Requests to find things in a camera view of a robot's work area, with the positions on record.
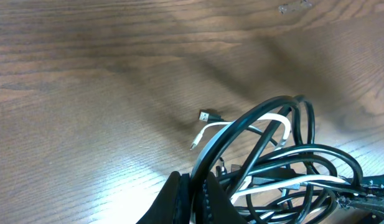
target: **wooden table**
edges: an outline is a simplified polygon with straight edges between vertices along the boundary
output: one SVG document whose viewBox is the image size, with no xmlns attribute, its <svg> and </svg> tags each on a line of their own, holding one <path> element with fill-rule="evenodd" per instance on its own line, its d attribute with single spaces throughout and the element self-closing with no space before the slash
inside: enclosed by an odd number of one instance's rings
<svg viewBox="0 0 384 224">
<path fill-rule="evenodd" d="M 317 142 L 384 173 L 384 1 L 288 2 L 0 0 L 0 223 L 134 223 L 191 170 L 199 109 L 276 95 L 307 95 Z"/>
</svg>

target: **white cable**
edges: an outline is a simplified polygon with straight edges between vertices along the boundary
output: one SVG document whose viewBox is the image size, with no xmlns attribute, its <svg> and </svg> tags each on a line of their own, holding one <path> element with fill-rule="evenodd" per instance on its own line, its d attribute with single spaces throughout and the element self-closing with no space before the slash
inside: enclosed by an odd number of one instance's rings
<svg viewBox="0 0 384 224">
<path fill-rule="evenodd" d="M 287 119 L 287 117 L 282 116 L 280 114 L 276 114 L 276 113 L 266 113 L 262 117 L 258 118 L 257 121 L 267 120 L 267 119 L 271 119 L 271 120 L 275 120 L 275 121 L 280 121 L 280 122 L 282 122 L 284 124 L 284 133 L 283 133 L 282 139 L 280 140 L 278 145 L 274 146 L 274 148 L 275 148 L 274 150 L 281 149 L 284 146 L 284 144 L 286 143 L 286 140 L 287 140 L 287 138 L 290 135 L 291 123 Z M 207 128 L 212 127 L 212 126 L 216 126 L 216 125 L 228 125 L 230 123 L 232 123 L 232 122 L 221 121 L 221 122 L 210 123 L 210 124 L 204 126 L 204 128 L 198 133 L 196 138 L 193 140 L 193 143 L 192 143 L 190 149 L 194 149 L 199 144 L 200 140 L 203 137 L 203 133 L 204 133 L 204 131 Z M 254 127 L 252 125 L 250 125 L 249 128 L 253 128 L 253 129 L 257 130 L 257 131 L 262 132 L 261 130 L 259 130 L 258 128 Z"/>
<path fill-rule="evenodd" d="M 317 208 L 317 209 L 314 209 L 314 210 L 312 210 L 311 212 L 309 212 L 309 214 L 318 212 L 318 211 L 322 210 L 323 208 L 324 208 L 324 207 L 319 207 L 319 208 Z M 267 218 L 268 216 L 272 215 L 273 213 L 274 213 L 274 212 L 266 212 L 266 213 L 262 214 L 262 215 L 260 216 L 260 218 L 261 218 L 261 219 L 265 219 L 265 218 Z M 285 216 L 287 216 L 287 215 L 289 215 L 289 214 L 294 214 L 294 213 L 296 213 L 296 212 L 290 212 L 290 213 L 285 213 L 285 214 L 274 215 L 272 218 L 283 218 L 283 217 L 285 217 Z"/>
<path fill-rule="evenodd" d="M 287 187 L 290 185 L 300 184 L 303 182 L 313 181 L 313 180 L 326 180 L 326 181 L 332 181 L 332 182 L 341 183 L 341 184 L 349 184 L 347 181 L 345 181 L 343 179 L 340 179 L 338 177 L 333 177 L 330 175 L 304 175 L 304 176 L 292 178 L 289 180 L 280 181 L 280 182 L 273 183 L 273 184 L 268 184 L 268 185 L 264 185 L 264 186 L 252 187 L 252 188 L 249 188 L 246 190 L 241 190 L 241 191 L 233 194 L 232 197 L 240 197 L 240 196 L 247 195 L 247 194 L 253 194 L 253 193 L 258 193 L 258 192 L 264 192 L 267 190 L 279 189 L 279 188 Z"/>
<path fill-rule="evenodd" d="M 281 147 L 286 143 L 287 141 L 287 138 L 289 137 L 290 135 L 290 131 L 291 131 L 291 123 L 290 121 L 287 119 L 287 117 L 285 116 L 282 116 L 280 114 L 274 114 L 274 113 L 266 113 L 264 114 L 262 117 L 258 118 L 258 120 L 264 120 L 264 119 L 274 119 L 276 121 L 280 121 L 284 124 L 284 133 L 283 133 L 283 137 L 282 137 L 282 140 L 280 140 L 280 142 L 278 143 L 278 145 L 275 147 L 275 150 L 277 149 L 281 149 Z M 200 163 L 202 162 L 203 158 L 205 157 L 205 155 L 207 155 L 207 153 L 209 152 L 209 150 L 211 150 L 211 147 L 214 145 L 214 143 L 218 140 L 218 138 L 226 131 L 226 129 L 228 129 L 230 127 L 231 124 L 233 124 L 234 121 L 230 122 L 228 125 L 226 125 L 225 127 L 223 127 L 219 132 L 217 132 L 215 134 L 214 137 L 212 137 L 210 139 L 210 141 L 204 146 L 203 150 L 201 150 L 199 156 L 197 157 L 197 161 L 196 161 L 196 164 L 194 165 L 193 169 L 192 169 L 192 173 L 190 173 L 190 177 L 193 177 L 197 171 L 197 168 L 199 167 Z M 195 138 L 195 143 L 199 143 L 199 141 L 201 140 L 201 137 L 203 136 L 202 132 L 200 132 L 196 138 Z"/>
<path fill-rule="evenodd" d="M 253 181 L 252 176 L 247 176 L 244 179 L 243 184 L 241 185 L 241 187 L 237 191 L 245 190 L 249 186 L 251 181 Z M 230 198 L 230 202 L 232 204 L 234 204 L 237 201 L 238 198 L 239 198 L 239 196 L 232 195 L 232 197 Z"/>
</svg>

